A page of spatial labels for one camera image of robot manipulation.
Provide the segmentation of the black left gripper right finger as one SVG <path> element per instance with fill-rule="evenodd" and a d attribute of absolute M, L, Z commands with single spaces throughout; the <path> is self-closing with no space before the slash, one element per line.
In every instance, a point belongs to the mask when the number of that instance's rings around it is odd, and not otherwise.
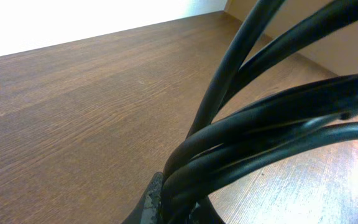
<path fill-rule="evenodd" d="M 191 212 L 192 224 L 225 224 L 208 196 L 199 200 Z"/>

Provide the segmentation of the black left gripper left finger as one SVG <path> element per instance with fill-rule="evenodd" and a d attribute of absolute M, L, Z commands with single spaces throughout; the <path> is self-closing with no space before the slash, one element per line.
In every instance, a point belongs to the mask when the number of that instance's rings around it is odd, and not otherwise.
<path fill-rule="evenodd" d="M 160 223 L 162 185 L 163 174 L 161 172 L 156 172 L 137 205 L 122 224 Z"/>

